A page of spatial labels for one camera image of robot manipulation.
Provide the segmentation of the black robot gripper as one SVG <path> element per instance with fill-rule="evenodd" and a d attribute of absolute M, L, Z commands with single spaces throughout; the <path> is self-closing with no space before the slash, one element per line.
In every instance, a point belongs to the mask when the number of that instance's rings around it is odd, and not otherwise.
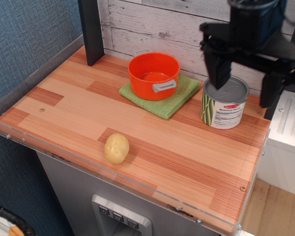
<path fill-rule="evenodd" d="M 222 88 L 232 62 L 261 71 L 260 106 L 270 108 L 277 96 L 295 84 L 295 43 L 282 34 L 285 0 L 230 0 L 229 23 L 200 25 L 201 49 L 210 82 Z"/>

